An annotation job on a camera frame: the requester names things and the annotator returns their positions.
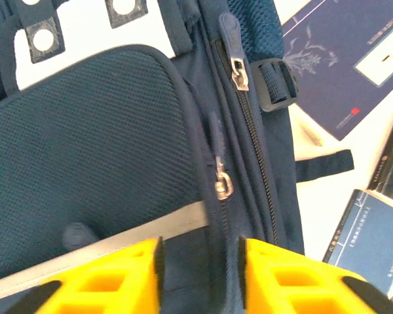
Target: yellow plastic object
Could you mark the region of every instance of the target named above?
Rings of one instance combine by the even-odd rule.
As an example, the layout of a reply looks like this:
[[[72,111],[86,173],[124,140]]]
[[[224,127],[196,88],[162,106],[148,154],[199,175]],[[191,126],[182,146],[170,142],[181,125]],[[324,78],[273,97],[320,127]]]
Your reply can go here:
[[[374,313],[341,281],[361,276],[255,239],[242,246],[247,314]]]
[[[157,314],[157,254],[161,240],[151,239],[85,265],[49,277],[61,287],[37,314]]]

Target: navy blue backpack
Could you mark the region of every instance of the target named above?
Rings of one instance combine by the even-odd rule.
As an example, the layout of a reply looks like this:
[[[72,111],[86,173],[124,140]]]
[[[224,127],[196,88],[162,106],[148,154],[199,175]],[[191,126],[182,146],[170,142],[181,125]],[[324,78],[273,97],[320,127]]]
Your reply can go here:
[[[239,236],[303,254],[274,3],[129,2],[0,0],[0,282],[141,230],[162,313],[242,313]]]

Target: metal zipper slider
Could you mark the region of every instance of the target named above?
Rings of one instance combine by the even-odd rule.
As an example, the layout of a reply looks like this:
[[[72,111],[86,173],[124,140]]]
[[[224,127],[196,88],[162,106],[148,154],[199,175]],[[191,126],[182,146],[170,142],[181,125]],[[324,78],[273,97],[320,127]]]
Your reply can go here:
[[[244,67],[244,50],[240,23],[231,13],[223,13],[219,17],[223,42],[231,63],[231,78],[238,90],[249,90],[249,79]]]
[[[215,182],[215,191],[217,198],[220,201],[226,200],[233,193],[233,183],[229,175],[224,170],[224,139],[221,132],[220,121],[215,112],[210,114],[210,131],[212,148],[215,155],[215,164],[217,167],[216,175],[217,182]]]

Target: plastic buckle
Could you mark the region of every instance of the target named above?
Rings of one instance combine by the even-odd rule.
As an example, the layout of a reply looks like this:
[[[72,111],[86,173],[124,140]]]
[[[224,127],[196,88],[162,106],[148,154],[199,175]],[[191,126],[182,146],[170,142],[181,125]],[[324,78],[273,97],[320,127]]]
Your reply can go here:
[[[297,101],[297,81],[284,60],[270,58],[255,61],[250,67],[263,111],[286,108]]]

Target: reflective strip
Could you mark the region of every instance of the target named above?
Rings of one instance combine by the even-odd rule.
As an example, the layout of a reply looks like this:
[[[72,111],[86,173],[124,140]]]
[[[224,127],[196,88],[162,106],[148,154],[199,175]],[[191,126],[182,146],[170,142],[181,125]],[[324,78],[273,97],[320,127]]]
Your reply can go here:
[[[16,32],[16,82],[23,90],[87,57],[127,44],[145,44],[173,58],[172,48],[157,0],[147,0],[148,13],[137,20],[111,28],[104,0],[70,0],[57,9],[65,51],[32,63],[24,29]]]
[[[0,279],[0,299],[34,287],[51,275],[80,266],[137,242],[158,237],[170,239],[207,225],[204,203],[198,201],[147,224]]]

